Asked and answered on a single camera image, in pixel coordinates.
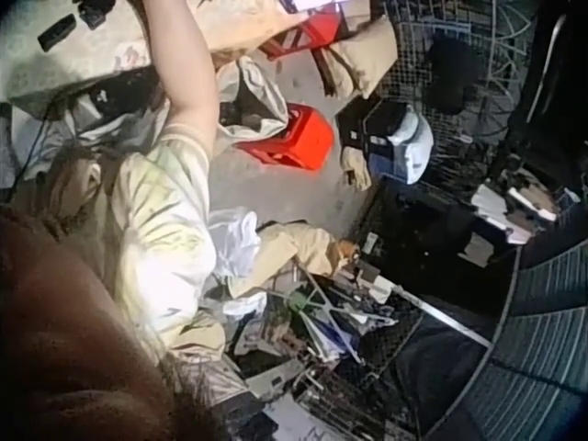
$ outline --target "wire mesh basket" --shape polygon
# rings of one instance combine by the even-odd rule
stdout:
[[[469,203],[485,179],[507,130],[526,78],[536,2],[530,0],[385,0],[396,30],[398,61],[379,85],[379,94],[411,103],[429,122],[433,149],[420,187],[447,202]],[[424,103],[433,80],[427,60],[434,38],[470,45],[483,76],[458,115]]]

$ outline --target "black cord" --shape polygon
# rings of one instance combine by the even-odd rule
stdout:
[[[49,114],[56,104],[57,104],[57,96],[54,96],[51,99],[50,103],[47,105],[47,108],[45,109],[45,113],[43,115],[43,121],[40,123],[39,131],[37,132],[37,136],[35,136],[35,141],[33,141],[32,145],[30,146],[30,150],[28,151],[27,159],[26,159],[25,163],[22,165],[22,167],[20,168],[20,171],[18,172],[18,174],[15,176],[15,181],[12,184],[12,186],[10,187],[10,190],[8,191],[7,203],[12,202],[12,199],[14,198],[14,196],[17,192],[17,186],[18,186],[18,184],[20,184],[20,181],[23,179],[25,173],[28,170],[28,167],[30,166],[30,162],[33,159],[33,153],[36,150],[35,145],[37,145],[37,142],[39,142],[40,135],[42,135],[43,131],[45,130],[45,124],[47,123],[47,119],[49,117]]]

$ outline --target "metal grate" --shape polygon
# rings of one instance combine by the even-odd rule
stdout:
[[[386,0],[399,58],[379,85],[381,96],[412,103],[431,125],[435,146],[424,191],[468,203],[485,179],[518,102],[533,36],[533,7],[518,1]],[[463,40],[478,53],[485,75],[457,116],[424,104],[432,81],[426,54],[434,36]]]

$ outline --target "white cloth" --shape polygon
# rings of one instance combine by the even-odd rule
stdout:
[[[196,133],[167,127],[125,159],[111,198],[121,240],[115,299],[166,347],[198,309],[216,252],[208,231],[209,159]]]

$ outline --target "trash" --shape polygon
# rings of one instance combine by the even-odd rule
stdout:
[[[276,83],[249,57],[222,66],[217,73],[219,97],[234,103],[241,121],[220,126],[221,136],[233,142],[271,138],[288,125],[288,108]]]
[[[257,215],[245,207],[219,209],[209,217],[209,232],[217,250],[213,273],[218,277],[247,277],[253,271],[261,238]]]
[[[237,300],[228,300],[222,304],[222,313],[232,319],[241,320],[250,312],[261,314],[266,309],[267,293],[259,291],[251,297],[241,297]]]

